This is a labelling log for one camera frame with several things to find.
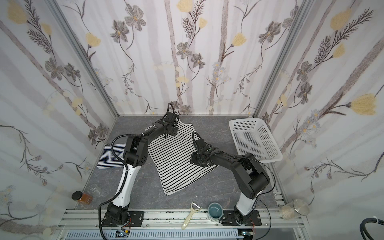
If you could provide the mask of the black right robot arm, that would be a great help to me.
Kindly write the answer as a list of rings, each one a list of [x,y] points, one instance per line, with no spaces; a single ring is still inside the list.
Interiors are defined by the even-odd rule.
[[[238,225],[245,225],[252,216],[259,196],[271,182],[269,175],[250,153],[231,155],[207,144],[203,139],[192,141],[195,151],[191,156],[191,164],[203,168],[220,166],[233,173],[241,191],[234,207],[234,221]]]

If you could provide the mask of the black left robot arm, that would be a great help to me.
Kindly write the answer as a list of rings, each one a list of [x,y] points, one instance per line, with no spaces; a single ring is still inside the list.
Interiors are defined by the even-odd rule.
[[[123,164],[123,173],[116,194],[101,203],[98,207],[99,227],[125,226],[131,220],[129,205],[135,179],[141,167],[148,160],[149,144],[160,136],[176,136],[179,115],[175,112],[166,112],[152,126],[140,134],[124,134],[116,137],[111,143],[113,156]],[[114,150],[115,142],[120,138],[127,138],[123,156],[119,157]]]

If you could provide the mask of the blue white striped tank top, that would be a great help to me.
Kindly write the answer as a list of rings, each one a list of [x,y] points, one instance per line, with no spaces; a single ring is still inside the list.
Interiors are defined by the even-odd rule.
[[[125,149],[125,144],[114,144],[115,153],[122,159],[123,153]],[[108,169],[108,168],[120,168],[124,167],[122,164],[112,153],[111,145],[106,144],[102,155],[97,163],[98,169]]]

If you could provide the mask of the black white striped tank top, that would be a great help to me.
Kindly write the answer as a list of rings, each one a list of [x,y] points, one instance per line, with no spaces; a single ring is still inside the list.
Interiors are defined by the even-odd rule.
[[[165,138],[161,135],[148,146],[148,154],[156,166],[167,196],[188,187],[217,168],[216,165],[203,168],[190,163],[195,151],[192,140],[195,128],[192,124],[182,122],[177,127],[176,136]]]

